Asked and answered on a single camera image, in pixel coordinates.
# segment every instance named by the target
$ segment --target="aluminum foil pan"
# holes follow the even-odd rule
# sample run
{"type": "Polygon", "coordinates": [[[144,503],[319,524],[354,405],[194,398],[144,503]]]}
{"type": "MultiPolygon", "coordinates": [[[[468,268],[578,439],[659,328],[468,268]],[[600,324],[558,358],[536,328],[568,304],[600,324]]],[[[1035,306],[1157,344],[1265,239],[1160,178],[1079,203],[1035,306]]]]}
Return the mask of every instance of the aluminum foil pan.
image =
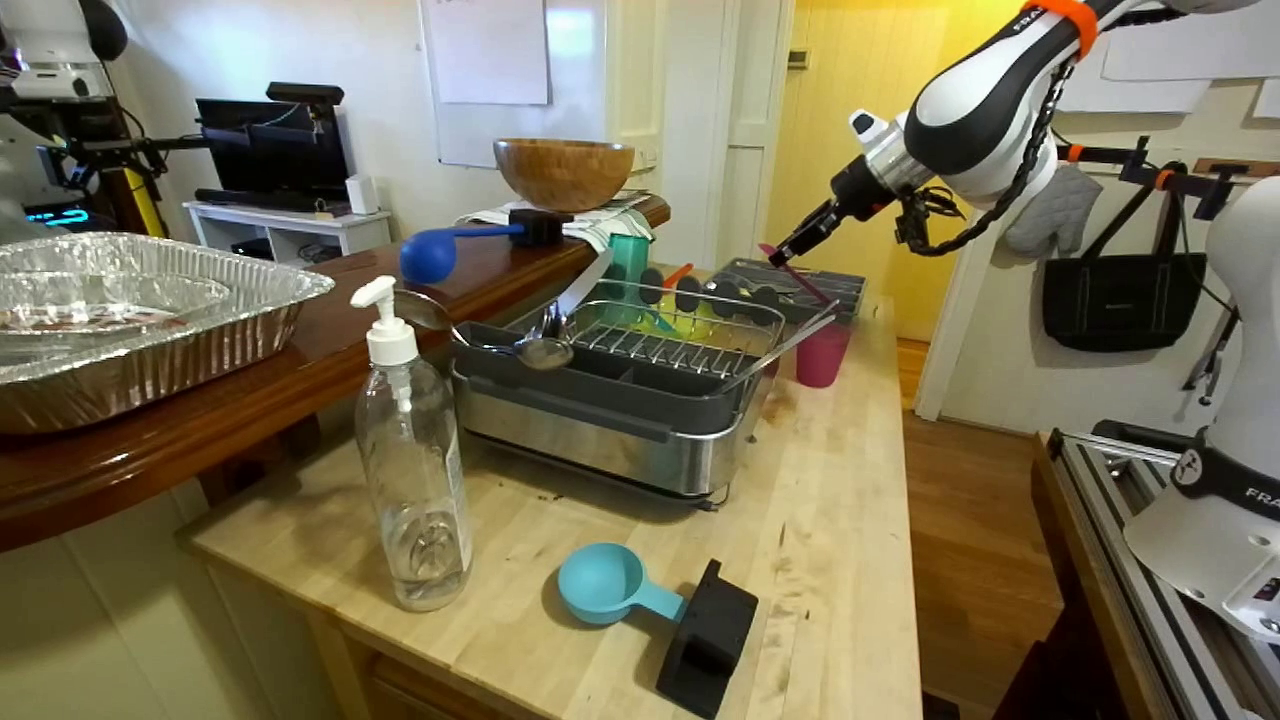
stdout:
{"type": "Polygon", "coordinates": [[[113,419],[286,344],[327,275],[184,239],[0,245],[0,432],[113,419]]]}

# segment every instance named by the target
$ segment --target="black bag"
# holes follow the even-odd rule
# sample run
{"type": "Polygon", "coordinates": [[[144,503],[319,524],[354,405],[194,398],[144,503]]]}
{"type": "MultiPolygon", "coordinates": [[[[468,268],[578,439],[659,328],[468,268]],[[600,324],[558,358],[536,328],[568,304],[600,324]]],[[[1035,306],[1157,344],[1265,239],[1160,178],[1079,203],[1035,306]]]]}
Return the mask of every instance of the black bag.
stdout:
{"type": "Polygon", "coordinates": [[[1051,339],[1085,352],[1138,352],[1167,349],[1184,337],[1203,283],[1203,252],[1175,256],[1175,235],[1184,227],[1179,174],[1179,165],[1164,165],[1085,256],[1044,262],[1041,324],[1051,339]],[[1100,256],[1157,189],[1167,189],[1167,196],[1150,256],[1100,256]]]}

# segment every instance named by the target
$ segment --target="blue plastic scoop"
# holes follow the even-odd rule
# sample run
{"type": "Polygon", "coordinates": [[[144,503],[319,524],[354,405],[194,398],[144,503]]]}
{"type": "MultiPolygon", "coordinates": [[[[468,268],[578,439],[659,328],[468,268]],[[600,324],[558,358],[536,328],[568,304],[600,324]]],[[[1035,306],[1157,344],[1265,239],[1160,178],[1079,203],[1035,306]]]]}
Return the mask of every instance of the blue plastic scoop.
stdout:
{"type": "Polygon", "coordinates": [[[578,622],[615,622],[633,606],[648,606],[659,621],[685,614],[685,597],[645,578],[645,565],[625,545],[582,545],[576,548],[558,571],[558,601],[578,622]]]}

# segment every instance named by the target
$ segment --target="soap dispenser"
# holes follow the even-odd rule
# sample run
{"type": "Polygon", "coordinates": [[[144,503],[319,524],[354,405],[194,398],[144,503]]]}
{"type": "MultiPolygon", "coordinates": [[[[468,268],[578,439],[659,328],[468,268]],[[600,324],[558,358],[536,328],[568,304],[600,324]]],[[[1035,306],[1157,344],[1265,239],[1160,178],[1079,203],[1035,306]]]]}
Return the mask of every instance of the soap dispenser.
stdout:
{"type": "Polygon", "coordinates": [[[362,337],[370,370],[354,398],[354,449],[393,586],[405,606],[439,606],[471,567],[450,392],[394,316],[394,275],[354,286],[350,306],[380,312],[362,337]]]}

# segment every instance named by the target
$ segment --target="yellow wall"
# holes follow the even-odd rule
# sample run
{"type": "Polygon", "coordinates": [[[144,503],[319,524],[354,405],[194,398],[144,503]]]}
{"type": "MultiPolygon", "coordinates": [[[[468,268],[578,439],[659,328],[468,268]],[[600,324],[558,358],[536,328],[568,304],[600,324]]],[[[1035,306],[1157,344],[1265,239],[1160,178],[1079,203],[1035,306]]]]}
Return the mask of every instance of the yellow wall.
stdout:
{"type": "MultiPolygon", "coordinates": [[[[849,111],[897,114],[945,65],[988,38],[1014,0],[797,0],[791,50],[806,50],[806,71],[789,71],[779,155],[768,199],[768,235],[789,235],[822,196],[858,144],[849,111]]],[[[930,337],[950,281],[950,256],[918,260],[890,239],[897,208],[873,223],[845,223],[797,268],[855,270],[873,294],[886,294],[899,337],[930,337]]]]}

